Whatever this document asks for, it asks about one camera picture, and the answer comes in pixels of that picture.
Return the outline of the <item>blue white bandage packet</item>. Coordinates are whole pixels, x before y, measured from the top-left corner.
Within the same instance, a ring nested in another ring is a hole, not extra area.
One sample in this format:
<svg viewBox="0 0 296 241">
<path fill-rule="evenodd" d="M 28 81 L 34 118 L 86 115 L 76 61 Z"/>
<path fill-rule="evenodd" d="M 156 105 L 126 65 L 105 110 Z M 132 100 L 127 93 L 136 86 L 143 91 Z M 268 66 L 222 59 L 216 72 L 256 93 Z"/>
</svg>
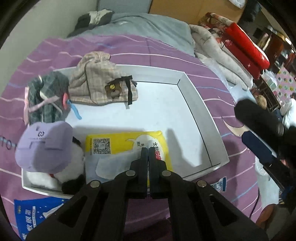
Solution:
<svg viewBox="0 0 296 241">
<path fill-rule="evenodd" d="M 225 192 L 227 188 L 227 177 L 224 176 L 223 178 L 219 179 L 217 182 L 210 185 L 213 189 L 217 192 Z"/>
</svg>

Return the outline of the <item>white black plush toy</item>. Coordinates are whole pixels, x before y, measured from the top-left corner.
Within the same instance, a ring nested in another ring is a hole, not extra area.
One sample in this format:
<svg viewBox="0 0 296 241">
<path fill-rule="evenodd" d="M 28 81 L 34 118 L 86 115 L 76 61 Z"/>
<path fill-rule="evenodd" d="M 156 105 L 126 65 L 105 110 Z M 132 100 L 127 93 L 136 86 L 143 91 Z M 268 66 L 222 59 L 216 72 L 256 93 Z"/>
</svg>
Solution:
<svg viewBox="0 0 296 241">
<path fill-rule="evenodd" d="M 75 195 L 86 183 L 84 163 L 81 142 L 72 138 L 71 161 L 65 169 L 56 174 L 24 172 L 23 175 L 33 187 L 60 191 L 66 195 Z"/>
</svg>

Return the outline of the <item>green plaid cloth doll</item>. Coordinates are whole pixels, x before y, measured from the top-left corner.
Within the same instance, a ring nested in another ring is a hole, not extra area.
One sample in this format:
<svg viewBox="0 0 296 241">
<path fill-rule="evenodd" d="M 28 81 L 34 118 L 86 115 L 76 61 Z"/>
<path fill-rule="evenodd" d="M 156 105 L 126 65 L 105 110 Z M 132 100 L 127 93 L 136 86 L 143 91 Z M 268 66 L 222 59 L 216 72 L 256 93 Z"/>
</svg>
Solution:
<svg viewBox="0 0 296 241">
<path fill-rule="evenodd" d="M 69 109 L 81 120 L 78 109 L 70 100 L 69 79 L 59 71 L 34 78 L 25 87 L 23 121 L 25 125 L 37 122 L 54 123 L 65 119 Z"/>
</svg>

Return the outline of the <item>beige plaid cloth bag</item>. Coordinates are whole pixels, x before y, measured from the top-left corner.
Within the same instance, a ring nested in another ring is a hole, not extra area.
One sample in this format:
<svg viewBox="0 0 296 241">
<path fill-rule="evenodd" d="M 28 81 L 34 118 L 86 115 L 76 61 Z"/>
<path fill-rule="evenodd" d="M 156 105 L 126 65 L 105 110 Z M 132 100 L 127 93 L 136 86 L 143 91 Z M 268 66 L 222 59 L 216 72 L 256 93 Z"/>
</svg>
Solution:
<svg viewBox="0 0 296 241">
<path fill-rule="evenodd" d="M 138 99 L 137 83 L 110 61 L 110 54 L 93 51 L 77 64 L 69 80 L 72 102 L 103 106 L 116 102 L 133 104 Z"/>
</svg>

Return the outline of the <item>blue eye mask packet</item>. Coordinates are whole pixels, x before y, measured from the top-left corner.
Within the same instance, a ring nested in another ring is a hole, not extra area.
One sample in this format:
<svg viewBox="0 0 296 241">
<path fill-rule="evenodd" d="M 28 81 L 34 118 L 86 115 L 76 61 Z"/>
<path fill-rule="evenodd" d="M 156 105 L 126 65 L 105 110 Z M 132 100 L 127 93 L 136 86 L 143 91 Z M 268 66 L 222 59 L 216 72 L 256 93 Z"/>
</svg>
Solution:
<svg viewBox="0 0 296 241">
<path fill-rule="evenodd" d="M 47 197 L 31 200 L 14 200 L 15 218 L 21 240 L 37 225 L 57 211 L 68 199 Z"/>
</svg>

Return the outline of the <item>lavender soft pouch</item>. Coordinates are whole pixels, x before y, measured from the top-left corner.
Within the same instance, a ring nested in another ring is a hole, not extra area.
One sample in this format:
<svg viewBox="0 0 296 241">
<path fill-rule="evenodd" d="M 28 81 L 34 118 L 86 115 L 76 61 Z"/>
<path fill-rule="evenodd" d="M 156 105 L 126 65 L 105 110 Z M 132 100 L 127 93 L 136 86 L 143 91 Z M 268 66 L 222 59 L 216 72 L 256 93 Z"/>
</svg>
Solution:
<svg viewBox="0 0 296 241">
<path fill-rule="evenodd" d="M 71 162 L 72 138 L 73 128 L 64 121 L 34 123 L 17 144 L 16 163 L 27 172 L 59 173 Z"/>
</svg>

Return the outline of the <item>purple striped bed sheet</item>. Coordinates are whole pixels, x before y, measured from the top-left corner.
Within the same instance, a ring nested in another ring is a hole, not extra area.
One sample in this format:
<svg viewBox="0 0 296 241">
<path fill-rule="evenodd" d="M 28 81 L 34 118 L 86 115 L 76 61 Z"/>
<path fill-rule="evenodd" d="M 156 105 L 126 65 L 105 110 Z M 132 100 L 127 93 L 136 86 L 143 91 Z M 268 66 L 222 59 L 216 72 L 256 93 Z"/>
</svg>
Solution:
<svg viewBox="0 0 296 241">
<path fill-rule="evenodd" d="M 14 200 L 32 200 L 39 194 L 21 187 L 21 170 L 14 160 L 16 142 L 24 130 L 23 96 L 34 74 L 74 67 L 92 51 L 110 55 L 115 64 L 168 68 L 186 73 L 212 114 L 224 142 L 229 163 L 206 175 L 210 183 L 226 179 L 222 194 L 251 220 L 262 211 L 255 173 L 255 156 L 232 134 L 227 125 L 239 126 L 235 101 L 222 81 L 198 58 L 159 40 L 135 35 L 74 37 L 43 40 L 18 66 L 1 95 L 1 196 L 13 230 L 22 240 L 28 234 L 24 222 L 17 223 Z"/>
</svg>

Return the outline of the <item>red folded quilt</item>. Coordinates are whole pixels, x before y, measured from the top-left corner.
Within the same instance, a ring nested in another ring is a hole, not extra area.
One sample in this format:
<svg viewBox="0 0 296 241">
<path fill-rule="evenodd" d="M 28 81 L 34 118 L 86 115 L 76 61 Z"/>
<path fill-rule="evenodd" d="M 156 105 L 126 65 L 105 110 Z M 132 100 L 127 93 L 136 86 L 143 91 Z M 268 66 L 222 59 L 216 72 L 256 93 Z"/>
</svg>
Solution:
<svg viewBox="0 0 296 241">
<path fill-rule="evenodd" d="M 260 74 L 269 68 L 266 54 L 236 22 L 215 13 L 206 13 L 199 25 L 206 28 L 220 48 L 232 54 L 254 79 L 259 79 Z"/>
</svg>

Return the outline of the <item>cream folded quilt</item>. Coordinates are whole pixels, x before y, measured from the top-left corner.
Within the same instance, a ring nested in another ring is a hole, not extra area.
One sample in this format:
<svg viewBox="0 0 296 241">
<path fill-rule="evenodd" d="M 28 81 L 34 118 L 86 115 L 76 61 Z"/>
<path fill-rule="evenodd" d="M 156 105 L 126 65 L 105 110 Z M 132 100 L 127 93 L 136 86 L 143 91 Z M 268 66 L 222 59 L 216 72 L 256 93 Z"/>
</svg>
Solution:
<svg viewBox="0 0 296 241">
<path fill-rule="evenodd" d="M 209 30 L 198 25 L 189 25 L 195 42 L 194 52 L 203 63 L 213 63 L 225 77 L 243 90 L 249 90 L 253 85 L 253 78 L 239 61 L 229 51 L 221 49 L 216 38 Z"/>
</svg>

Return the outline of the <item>white cardboard box tray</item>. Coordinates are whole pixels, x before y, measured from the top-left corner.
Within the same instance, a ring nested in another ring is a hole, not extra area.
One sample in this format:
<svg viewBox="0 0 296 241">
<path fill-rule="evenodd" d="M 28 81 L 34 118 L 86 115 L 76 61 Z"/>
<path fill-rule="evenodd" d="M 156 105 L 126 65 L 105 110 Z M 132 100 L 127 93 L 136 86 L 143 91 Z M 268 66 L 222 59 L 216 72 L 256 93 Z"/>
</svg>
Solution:
<svg viewBox="0 0 296 241">
<path fill-rule="evenodd" d="M 187 181 L 211 173 L 229 162 L 214 120 L 188 76 L 179 71 L 122 65 L 137 81 L 138 99 L 131 106 L 79 104 L 82 119 L 69 114 L 64 122 L 73 128 L 85 154 L 88 135 L 161 131 L 173 167 Z"/>
</svg>

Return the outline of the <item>grey blanket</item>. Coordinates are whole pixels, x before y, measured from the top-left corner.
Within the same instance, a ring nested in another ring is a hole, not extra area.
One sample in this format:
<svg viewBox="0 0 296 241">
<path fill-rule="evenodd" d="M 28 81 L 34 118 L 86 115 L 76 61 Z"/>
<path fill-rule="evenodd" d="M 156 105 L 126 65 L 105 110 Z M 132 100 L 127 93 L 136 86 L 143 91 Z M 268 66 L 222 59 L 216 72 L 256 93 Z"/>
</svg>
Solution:
<svg viewBox="0 0 296 241">
<path fill-rule="evenodd" d="M 136 35 L 159 40 L 188 55 L 194 56 L 194 40 L 187 23 L 162 15 L 145 13 L 108 13 L 98 23 L 88 25 L 82 18 L 68 37 L 82 34 Z"/>
</svg>

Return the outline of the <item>dark clothes bundle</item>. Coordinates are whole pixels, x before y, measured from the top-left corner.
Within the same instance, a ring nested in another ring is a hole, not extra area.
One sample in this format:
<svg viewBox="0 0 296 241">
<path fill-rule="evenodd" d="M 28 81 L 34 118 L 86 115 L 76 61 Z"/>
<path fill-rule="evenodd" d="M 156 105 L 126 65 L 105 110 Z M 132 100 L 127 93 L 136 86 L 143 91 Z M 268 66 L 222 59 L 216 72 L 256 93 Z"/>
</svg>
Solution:
<svg viewBox="0 0 296 241">
<path fill-rule="evenodd" d="M 90 11 L 78 18 L 74 30 L 106 25 L 111 21 L 113 14 L 114 11 L 109 9 Z"/>
</svg>

